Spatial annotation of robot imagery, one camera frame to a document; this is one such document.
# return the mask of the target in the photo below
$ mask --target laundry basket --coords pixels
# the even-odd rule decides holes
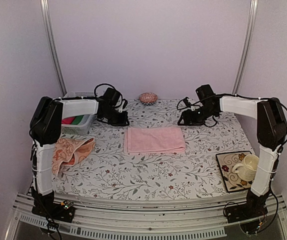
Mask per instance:
[[[75,97],[94,97],[93,92],[81,92],[81,91],[70,91],[64,98],[75,98]],[[96,115],[84,115],[81,122],[78,125],[61,124],[61,132],[63,134],[75,134],[75,135],[87,135],[88,131],[96,119]]]

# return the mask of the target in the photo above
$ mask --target cream mug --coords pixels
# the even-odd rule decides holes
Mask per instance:
[[[248,154],[244,157],[241,163],[234,165],[231,171],[234,174],[237,174],[242,180],[250,182],[255,179],[258,163],[259,157],[253,154]]]

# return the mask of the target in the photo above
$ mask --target pink towel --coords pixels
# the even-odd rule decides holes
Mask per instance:
[[[126,153],[180,153],[186,149],[181,128],[129,127],[124,136]]]

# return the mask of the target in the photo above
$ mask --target red and white round object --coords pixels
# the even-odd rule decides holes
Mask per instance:
[[[157,101],[158,97],[153,92],[145,92],[139,96],[139,100],[144,105],[152,105]]]

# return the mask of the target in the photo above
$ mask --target purple wall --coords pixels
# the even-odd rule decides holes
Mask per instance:
[[[68,91],[112,83],[127,98],[231,92],[250,1],[49,1]]]
[[[32,180],[29,122],[44,95],[60,90],[40,2],[0,1],[0,239],[17,192]]]
[[[287,1],[259,2],[251,49],[239,93],[252,97],[278,97],[287,106]],[[248,118],[240,120],[258,153],[256,122]],[[282,193],[287,205],[287,144],[272,185]]]

